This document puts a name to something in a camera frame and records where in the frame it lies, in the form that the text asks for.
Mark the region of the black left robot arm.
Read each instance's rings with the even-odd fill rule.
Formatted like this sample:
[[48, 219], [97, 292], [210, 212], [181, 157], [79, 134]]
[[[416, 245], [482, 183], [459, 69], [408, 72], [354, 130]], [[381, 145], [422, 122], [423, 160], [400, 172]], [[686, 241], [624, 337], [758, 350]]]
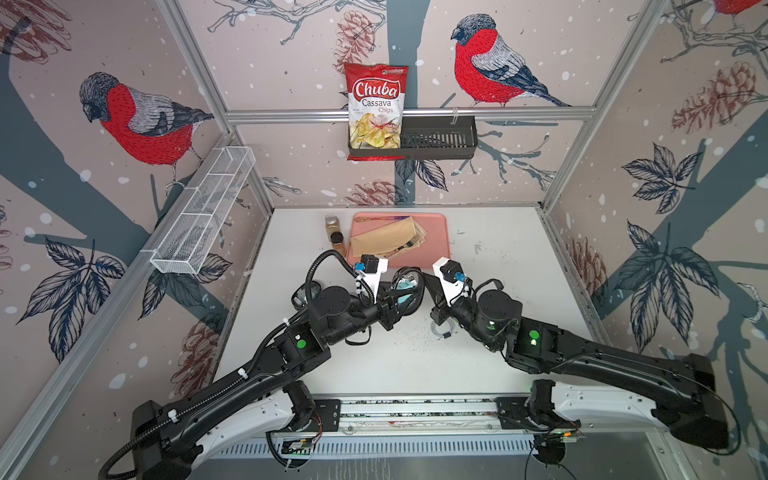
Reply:
[[316, 403], [302, 381], [331, 357], [331, 348], [374, 324], [391, 330], [420, 307], [426, 275], [403, 267], [381, 281], [382, 260], [351, 266], [335, 250], [310, 265], [304, 305], [266, 334], [242, 366], [202, 390], [133, 412], [129, 442], [100, 468], [100, 479], [186, 479], [210, 457], [256, 432], [304, 429]]

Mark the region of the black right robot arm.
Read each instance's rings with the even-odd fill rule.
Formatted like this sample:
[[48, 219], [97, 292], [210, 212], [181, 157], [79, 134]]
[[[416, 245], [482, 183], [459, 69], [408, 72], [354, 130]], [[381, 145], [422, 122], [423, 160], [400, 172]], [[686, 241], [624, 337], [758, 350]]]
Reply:
[[492, 289], [476, 294], [466, 281], [449, 284], [428, 276], [433, 321], [455, 320], [486, 350], [528, 374], [571, 375], [645, 397], [654, 404], [651, 416], [681, 442], [721, 455], [739, 449], [741, 428], [716, 392], [708, 358], [663, 359], [599, 344], [524, 316], [521, 302], [504, 292], [499, 280], [492, 283]]

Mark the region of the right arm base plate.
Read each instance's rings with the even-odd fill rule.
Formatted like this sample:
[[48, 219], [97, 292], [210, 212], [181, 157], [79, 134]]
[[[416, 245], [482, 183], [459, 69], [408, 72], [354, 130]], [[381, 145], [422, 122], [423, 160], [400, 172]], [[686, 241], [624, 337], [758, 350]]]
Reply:
[[557, 429], [576, 430], [579, 420], [567, 420], [555, 412], [554, 403], [548, 400], [531, 400], [528, 397], [498, 397], [495, 401], [497, 418], [503, 429], [521, 429], [546, 433]]

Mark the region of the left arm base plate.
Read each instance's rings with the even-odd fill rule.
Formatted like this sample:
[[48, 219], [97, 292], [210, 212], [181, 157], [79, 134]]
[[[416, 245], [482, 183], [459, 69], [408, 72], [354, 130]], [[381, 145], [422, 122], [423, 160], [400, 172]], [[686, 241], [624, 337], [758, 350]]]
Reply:
[[311, 414], [302, 414], [298, 419], [295, 415], [282, 428], [272, 428], [280, 434], [317, 434], [334, 433], [339, 430], [342, 402], [340, 399], [316, 399]]

